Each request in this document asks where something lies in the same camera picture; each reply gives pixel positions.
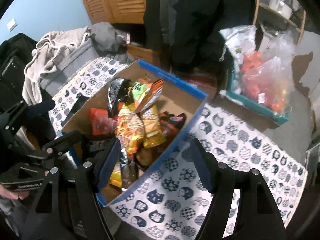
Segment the person's left hand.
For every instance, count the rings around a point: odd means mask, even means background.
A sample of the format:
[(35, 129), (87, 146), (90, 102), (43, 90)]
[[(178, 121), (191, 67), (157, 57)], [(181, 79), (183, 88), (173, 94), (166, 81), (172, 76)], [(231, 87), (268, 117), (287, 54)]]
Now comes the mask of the person's left hand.
[(25, 199), (29, 196), (29, 191), (11, 192), (3, 185), (0, 185), (0, 196), (3, 198), (9, 198), (13, 200)]

